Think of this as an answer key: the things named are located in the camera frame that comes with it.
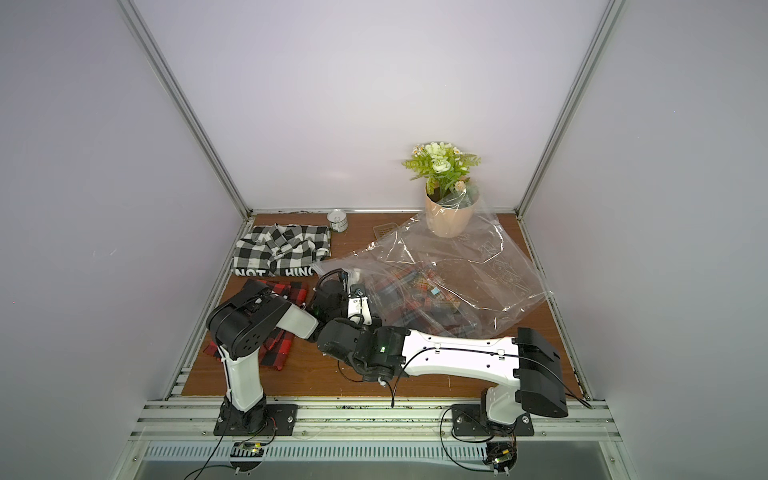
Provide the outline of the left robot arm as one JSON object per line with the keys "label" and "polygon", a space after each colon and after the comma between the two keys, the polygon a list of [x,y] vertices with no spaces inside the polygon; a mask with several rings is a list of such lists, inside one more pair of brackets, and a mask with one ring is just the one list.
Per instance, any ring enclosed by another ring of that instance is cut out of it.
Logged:
{"label": "left robot arm", "polygon": [[346,311],[346,297],[344,280],[325,279],[302,309],[265,283],[248,280],[240,292],[214,309],[206,326],[224,364],[229,405],[248,413],[264,400],[258,354],[273,330],[314,342],[333,317]]}

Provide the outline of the black white checked shirt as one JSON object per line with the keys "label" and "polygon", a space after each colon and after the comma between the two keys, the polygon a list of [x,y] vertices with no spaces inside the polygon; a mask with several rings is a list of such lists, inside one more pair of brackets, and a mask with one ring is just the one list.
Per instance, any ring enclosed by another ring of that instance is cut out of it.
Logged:
{"label": "black white checked shirt", "polygon": [[328,226],[257,225],[235,244],[232,273],[240,277],[311,277],[331,255]]}

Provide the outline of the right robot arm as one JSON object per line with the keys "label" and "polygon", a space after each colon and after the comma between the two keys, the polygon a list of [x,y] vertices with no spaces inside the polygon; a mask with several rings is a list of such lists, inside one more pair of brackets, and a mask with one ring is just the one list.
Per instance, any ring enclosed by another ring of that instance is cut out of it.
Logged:
{"label": "right robot arm", "polygon": [[322,329],[317,347],[363,380],[388,383],[392,393],[402,379],[424,375],[491,382],[482,406],[497,425],[511,425],[525,413],[568,416],[560,353],[531,328],[520,327],[512,337],[462,339],[336,319]]}

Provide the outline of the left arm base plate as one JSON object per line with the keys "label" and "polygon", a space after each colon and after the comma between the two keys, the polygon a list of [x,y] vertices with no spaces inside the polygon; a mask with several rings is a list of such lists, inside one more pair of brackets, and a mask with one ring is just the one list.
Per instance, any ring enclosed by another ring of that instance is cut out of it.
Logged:
{"label": "left arm base plate", "polygon": [[213,432],[215,436],[291,436],[297,409],[296,404],[258,403],[248,411],[241,411],[224,402]]}

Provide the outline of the red black checked shirt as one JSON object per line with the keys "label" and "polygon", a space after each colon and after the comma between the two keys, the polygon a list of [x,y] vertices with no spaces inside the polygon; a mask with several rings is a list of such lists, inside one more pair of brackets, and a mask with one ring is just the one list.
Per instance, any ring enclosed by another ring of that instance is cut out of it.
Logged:
{"label": "red black checked shirt", "polygon": [[262,366],[282,370],[298,335],[280,322],[303,313],[308,293],[304,282],[246,281],[206,320],[218,357],[243,360],[252,356]]}

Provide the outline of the clear plastic vacuum bag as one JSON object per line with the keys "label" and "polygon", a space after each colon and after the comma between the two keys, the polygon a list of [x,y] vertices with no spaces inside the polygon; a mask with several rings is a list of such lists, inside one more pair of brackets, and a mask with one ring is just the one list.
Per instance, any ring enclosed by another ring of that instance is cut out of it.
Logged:
{"label": "clear plastic vacuum bag", "polygon": [[532,261],[479,193],[468,226],[455,238],[433,234],[424,209],[362,249],[317,262],[316,271],[342,269],[349,283],[363,286],[367,274],[394,266],[434,272],[440,285],[477,315],[480,330],[470,339],[499,336],[543,303],[548,292]]}

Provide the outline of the multicolour tartan shirt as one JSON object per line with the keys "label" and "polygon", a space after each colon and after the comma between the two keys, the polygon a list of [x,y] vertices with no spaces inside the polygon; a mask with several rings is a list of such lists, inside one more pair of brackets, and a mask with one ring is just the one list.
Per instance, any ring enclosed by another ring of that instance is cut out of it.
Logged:
{"label": "multicolour tartan shirt", "polygon": [[474,337],[480,330],[477,315],[440,281],[434,272],[417,266],[394,266],[367,274],[364,286],[375,315],[385,326]]}

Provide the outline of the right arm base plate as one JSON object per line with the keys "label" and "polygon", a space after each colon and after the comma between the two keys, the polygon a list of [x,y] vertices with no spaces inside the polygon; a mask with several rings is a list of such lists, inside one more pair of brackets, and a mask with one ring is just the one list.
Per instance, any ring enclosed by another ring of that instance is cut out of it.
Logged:
{"label": "right arm base plate", "polygon": [[451,433],[457,437],[521,436],[533,437],[533,421],[528,413],[517,415],[511,423],[499,423],[488,418],[481,405],[451,406]]}

